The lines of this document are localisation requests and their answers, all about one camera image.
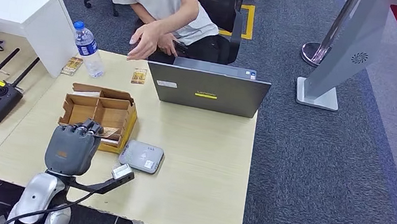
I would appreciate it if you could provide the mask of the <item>person's right hand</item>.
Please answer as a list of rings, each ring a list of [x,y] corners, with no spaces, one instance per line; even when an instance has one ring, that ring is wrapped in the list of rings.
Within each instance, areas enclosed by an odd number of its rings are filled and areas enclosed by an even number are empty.
[[[157,46],[166,55],[177,57],[177,51],[175,48],[176,38],[173,34],[167,33],[159,37]]]

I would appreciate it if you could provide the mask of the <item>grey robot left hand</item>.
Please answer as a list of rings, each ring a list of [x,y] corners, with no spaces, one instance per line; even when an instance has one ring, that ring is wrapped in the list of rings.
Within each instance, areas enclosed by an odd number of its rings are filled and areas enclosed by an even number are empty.
[[[44,155],[47,170],[64,176],[83,175],[100,145],[101,134],[103,127],[90,118],[57,126]]]

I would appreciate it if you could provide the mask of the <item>person's left hand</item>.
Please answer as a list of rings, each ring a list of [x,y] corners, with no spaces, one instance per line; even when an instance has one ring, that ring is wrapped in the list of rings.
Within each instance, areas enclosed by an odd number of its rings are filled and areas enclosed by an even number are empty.
[[[139,27],[130,38],[134,48],[127,54],[128,60],[144,60],[155,52],[160,37],[159,22],[151,22]]]

